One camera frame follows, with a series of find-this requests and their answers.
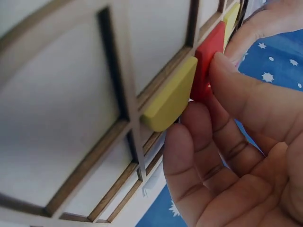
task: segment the blue fabric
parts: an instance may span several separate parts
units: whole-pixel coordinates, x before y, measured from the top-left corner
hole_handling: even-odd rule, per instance
[[[266,83],[303,91],[303,30],[258,40],[243,56],[239,71]],[[242,124],[236,123],[257,146]],[[182,218],[169,210],[171,206],[165,186],[137,227],[185,227]]]
[[[137,227],[186,227],[178,210],[174,209],[167,186],[163,188]]]

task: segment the skin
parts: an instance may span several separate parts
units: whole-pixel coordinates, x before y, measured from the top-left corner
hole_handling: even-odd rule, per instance
[[[225,50],[225,55],[237,63],[250,46],[260,38],[293,32],[303,28],[302,0],[271,0],[237,31]]]
[[[231,63],[260,37],[298,30],[299,12],[302,0],[276,1],[246,22],[228,58],[214,56],[204,103],[189,103],[181,123],[168,129],[164,174],[188,226],[303,226],[303,93],[240,74]]]

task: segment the red tile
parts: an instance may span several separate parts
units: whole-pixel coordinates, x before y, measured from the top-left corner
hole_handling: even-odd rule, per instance
[[[208,68],[216,52],[223,52],[224,49],[225,23],[220,21],[208,37],[197,48],[195,57],[198,58],[194,83],[190,98],[202,102],[205,92],[208,89]]]

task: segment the yellow tile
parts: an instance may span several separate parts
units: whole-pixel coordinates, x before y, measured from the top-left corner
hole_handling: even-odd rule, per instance
[[[197,61],[197,58],[189,57],[146,109],[142,121],[150,129],[164,131],[182,114],[188,103]]]
[[[226,24],[225,28],[225,38],[224,38],[224,48],[226,47],[229,38],[232,35],[232,29],[236,23],[236,19],[238,16],[238,12],[240,9],[240,3],[236,2],[234,6],[226,13],[226,15],[223,18],[223,21]]]

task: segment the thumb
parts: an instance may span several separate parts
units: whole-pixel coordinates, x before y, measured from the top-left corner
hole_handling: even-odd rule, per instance
[[[287,144],[302,131],[303,93],[243,75],[221,53],[209,74],[220,104],[248,128]]]

